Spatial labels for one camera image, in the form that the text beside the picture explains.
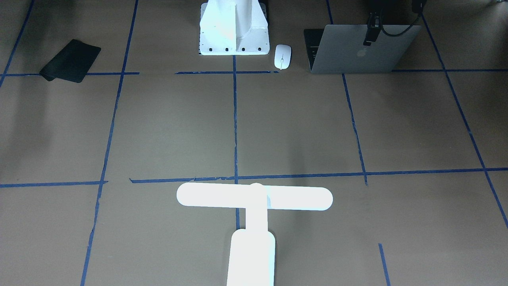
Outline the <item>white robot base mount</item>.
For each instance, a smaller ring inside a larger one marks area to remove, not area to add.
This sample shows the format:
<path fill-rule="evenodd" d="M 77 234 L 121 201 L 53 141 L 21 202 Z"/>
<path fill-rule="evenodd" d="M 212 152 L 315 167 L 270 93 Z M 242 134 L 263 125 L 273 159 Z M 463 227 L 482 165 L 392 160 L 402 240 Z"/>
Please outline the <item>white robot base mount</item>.
<path fill-rule="evenodd" d="M 266 4 L 259 0 L 208 0 L 201 5 L 199 26 L 203 56 L 269 54 Z"/>

